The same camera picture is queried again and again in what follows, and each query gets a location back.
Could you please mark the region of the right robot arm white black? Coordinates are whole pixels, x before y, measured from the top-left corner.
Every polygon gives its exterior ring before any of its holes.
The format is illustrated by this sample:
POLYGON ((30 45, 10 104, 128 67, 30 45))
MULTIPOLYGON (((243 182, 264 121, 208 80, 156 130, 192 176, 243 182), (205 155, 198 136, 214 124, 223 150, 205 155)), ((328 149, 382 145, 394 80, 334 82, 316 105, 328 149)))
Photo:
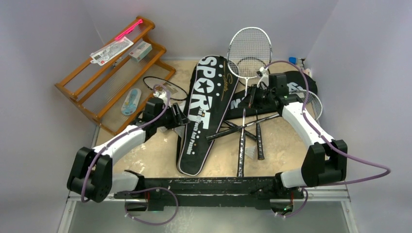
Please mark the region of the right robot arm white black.
POLYGON ((285 74, 270 74, 266 89, 253 85, 239 103, 241 108, 276 110, 307 147, 300 168, 276 175, 279 181, 274 182, 273 192, 280 198, 291 193, 293 187, 315 187, 343 181, 347 168, 347 159, 335 152, 335 149, 347 152, 347 144, 327 134, 307 113, 303 100, 297 94, 289 93, 287 84, 285 74))

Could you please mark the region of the black SPORT racket bag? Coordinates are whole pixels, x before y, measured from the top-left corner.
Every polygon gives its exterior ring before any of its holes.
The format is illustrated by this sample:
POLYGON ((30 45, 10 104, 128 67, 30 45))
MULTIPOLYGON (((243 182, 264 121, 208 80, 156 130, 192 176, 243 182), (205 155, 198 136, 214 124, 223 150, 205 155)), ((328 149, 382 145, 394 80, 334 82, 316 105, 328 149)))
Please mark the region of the black SPORT racket bag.
POLYGON ((220 130, 237 87, 238 78, 230 71, 228 60, 223 56, 205 56, 194 67, 183 110, 189 123, 183 129, 176 159, 180 173, 200 174, 214 144, 207 140, 207 136, 220 130))

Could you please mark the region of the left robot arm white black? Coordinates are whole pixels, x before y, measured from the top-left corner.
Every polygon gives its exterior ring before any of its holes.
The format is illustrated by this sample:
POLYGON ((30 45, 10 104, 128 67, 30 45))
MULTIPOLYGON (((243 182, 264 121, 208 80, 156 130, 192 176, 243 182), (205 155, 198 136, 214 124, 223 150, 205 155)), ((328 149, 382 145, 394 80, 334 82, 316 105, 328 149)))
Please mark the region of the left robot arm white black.
POLYGON ((82 202, 102 202, 110 193, 126 191, 134 199, 143 196, 145 185, 140 174, 126 170, 113 173, 113 166, 132 149, 142 145, 157 133, 158 128, 174 129, 187 125, 184 103, 169 103, 152 97, 144 110, 118 135, 93 148, 82 147, 67 180, 67 189, 79 194, 82 202))

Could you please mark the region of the white badminton racket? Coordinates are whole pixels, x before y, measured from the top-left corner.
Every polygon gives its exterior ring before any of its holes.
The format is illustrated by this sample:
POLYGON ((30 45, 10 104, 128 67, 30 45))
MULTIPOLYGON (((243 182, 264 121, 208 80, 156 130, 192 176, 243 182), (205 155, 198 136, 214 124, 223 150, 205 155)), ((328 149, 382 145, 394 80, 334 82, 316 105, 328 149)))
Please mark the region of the white badminton racket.
MULTIPOLYGON (((305 109, 309 111, 309 114, 317 122, 323 113, 323 105, 319 97, 315 93, 311 91, 306 91, 306 90, 292 91, 289 93, 288 97, 292 97, 292 95, 296 95, 302 102, 305 100, 305 97, 308 97, 308 101, 305 106, 305 109)), ((242 130, 241 125, 240 126, 238 125, 229 126, 228 130, 224 130, 224 131, 212 134, 212 135, 208 135, 206 136, 206 139, 207 141, 212 141, 222 136, 226 136, 226 135, 229 135, 234 132, 241 131, 241 130, 242 130)))
MULTIPOLYGON (((268 61, 272 58, 272 45, 266 32, 258 27, 246 27, 240 29, 231 39, 227 59, 229 62, 229 70, 240 80, 244 82, 245 90, 249 88, 249 80, 252 83, 257 83, 258 78, 256 72, 263 67, 259 61, 242 61, 239 66, 236 66, 237 61, 244 57, 257 57, 263 61, 268 61)), ((237 177, 244 177, 244 159, 246 148, 245 124, 246 109, 242 108, 242 130, 239 140, 239 155, 237 177)))

